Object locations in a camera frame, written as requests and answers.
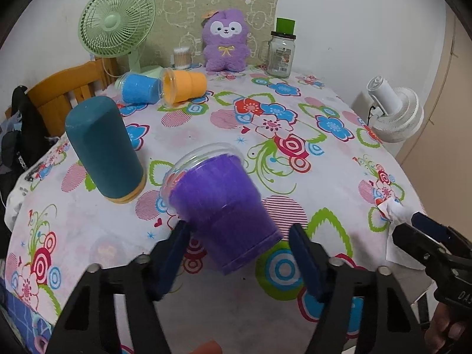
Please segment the person's left hand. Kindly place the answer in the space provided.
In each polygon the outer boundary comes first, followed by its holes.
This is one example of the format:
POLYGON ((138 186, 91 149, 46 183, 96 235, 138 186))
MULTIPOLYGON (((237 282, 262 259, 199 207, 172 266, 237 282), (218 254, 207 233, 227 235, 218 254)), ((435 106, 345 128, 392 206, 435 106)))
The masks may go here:
POLYGON ((197 347, 191 354, 222 354, 221 346, 214 340, 197 347))

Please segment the person's right hand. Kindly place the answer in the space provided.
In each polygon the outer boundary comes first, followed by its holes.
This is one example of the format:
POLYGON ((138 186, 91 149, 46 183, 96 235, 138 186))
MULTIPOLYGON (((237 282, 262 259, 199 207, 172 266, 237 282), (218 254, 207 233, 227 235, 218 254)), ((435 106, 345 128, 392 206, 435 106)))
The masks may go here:
POLYGON ((453 320, 451 309, 438 303, 424 335, 426 347, 430 353, 437 353, 448 339, 457 341, 465 330, 466 323, 453 320))

